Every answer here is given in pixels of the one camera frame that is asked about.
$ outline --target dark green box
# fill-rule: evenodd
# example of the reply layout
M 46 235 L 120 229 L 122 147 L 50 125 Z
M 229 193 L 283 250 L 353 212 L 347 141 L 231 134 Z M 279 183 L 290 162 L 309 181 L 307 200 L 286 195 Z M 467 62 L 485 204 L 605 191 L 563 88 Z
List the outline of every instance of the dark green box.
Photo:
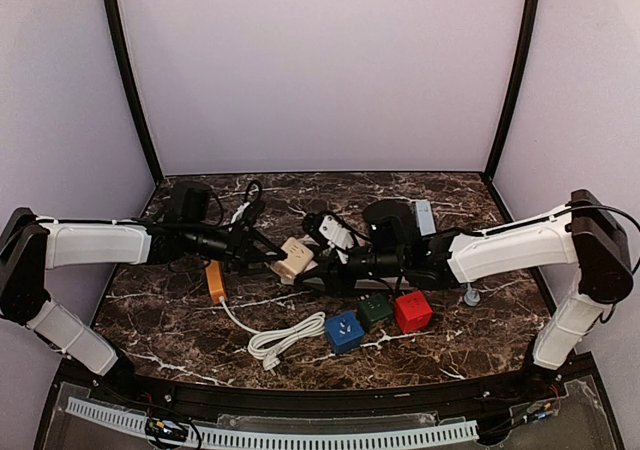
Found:
M 358 303 L 358 320 L 367 333 L 392 319 L 393 309 L 383 295 L 376 294 Z

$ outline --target red box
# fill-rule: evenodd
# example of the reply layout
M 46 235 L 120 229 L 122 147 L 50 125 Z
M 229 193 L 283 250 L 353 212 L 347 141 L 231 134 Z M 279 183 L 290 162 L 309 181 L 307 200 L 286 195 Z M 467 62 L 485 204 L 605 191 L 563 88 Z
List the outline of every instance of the red box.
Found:
M 433 310 L 422 292 L 413 292 L 396 299 L 396 321 L 403 333 L 412 333 L 429 325 Z

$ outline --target white wall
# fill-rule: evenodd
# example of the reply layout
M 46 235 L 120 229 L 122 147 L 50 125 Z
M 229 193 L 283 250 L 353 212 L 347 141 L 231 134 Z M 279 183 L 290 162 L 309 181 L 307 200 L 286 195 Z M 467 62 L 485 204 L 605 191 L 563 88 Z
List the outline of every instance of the white wall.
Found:
M 640 0 L 540 0 L 496 184 L 514 216 L 590 189 L 640 216 Z M 626 226 L 632 259 L 637 231 Z M 556 296 L 569 273 L 546 272 Z M 640 291 L 582 348 L 593 350 L 627 448 L 640 449 Z
M 153 188 L 102 0 L 0 0 L 0 226 L 17 206 L 69 217 L 139 214 Z M 111 270 L 74 267 L 47 288 L 88 322 Z M 58 365 L 0 322 L 0 449 L 26 449 Z
M 163 169 L 481 170 L 524 0 L 120 0 Z

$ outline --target marble tabletop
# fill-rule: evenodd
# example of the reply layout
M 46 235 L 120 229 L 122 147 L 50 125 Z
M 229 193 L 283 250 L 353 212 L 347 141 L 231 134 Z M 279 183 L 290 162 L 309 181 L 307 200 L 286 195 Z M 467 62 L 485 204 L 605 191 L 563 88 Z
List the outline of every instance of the marble tabletop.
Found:
M 287 173 L 169 177 L 147 215 L 163 211 L 179 180 L 209 184 L 229 216 L 252 178 L 264 185 L 267 209 L 258 228 L 274 242 L 302 237 L 303 216 L 330 209 L 361 227 L 365 206 L 383 198 L 431 201 L 436 227 L 479 228 L 502 219 L 475 173 Z M 217 219 L 211 205 L 211 221 Z M 289 327 L 324 311 L 327 318 L 355 310 L 358 296 L 336 298 L 318 290 L 294 290 L 275 274 L 225 275 L 231 309 L 246 325 Z M 482 295 L 470 308 L 463 292 L 425 292 L 434 310 L 429 326 L 403 335 L 389 324 L 367 335 L 361 348 L 336 357 L 324 337 L 305 339 L 265 372 L 246 345 L 250 335 L 214 306 L 201 262 L 121 265 L 107 289 L 95 328 L 122 348 L 140 375 L 180 382 L 267 389 L 364 389 L 422 385 L 516 370 L 533 336 L 549 318 L 526 271 L 483 279 Z

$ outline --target coiled white cord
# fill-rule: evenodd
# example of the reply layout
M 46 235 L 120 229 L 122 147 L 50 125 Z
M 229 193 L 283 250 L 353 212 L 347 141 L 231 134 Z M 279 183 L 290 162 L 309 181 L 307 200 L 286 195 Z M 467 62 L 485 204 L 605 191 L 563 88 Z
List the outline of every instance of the coiled white cord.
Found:
M 265 370 L 271 370 L 280 364 L 278 355 L 299 340 L 302 340 L 305 337 L 319 337 L 324 333 L 324 312 L 314 313 L 291 328 L 259 332 L 251 327 L 247 327 L 244 323 L 238 320 L 235 315 L 231 313 L 229 307 L 227 307 L 224 298 L 220 298 L 220 303 L 227 312 L 227 315 L 229 315 L 229 318 L 233 320 L 236 325 L 249 333 L 253 333 L 254 336 L 249 340 L 247 350 L 253 358 L 262 360 L 262 367 Z M 267 347 L 270 343 L 278 340 L 280 340 L 278 343 Z

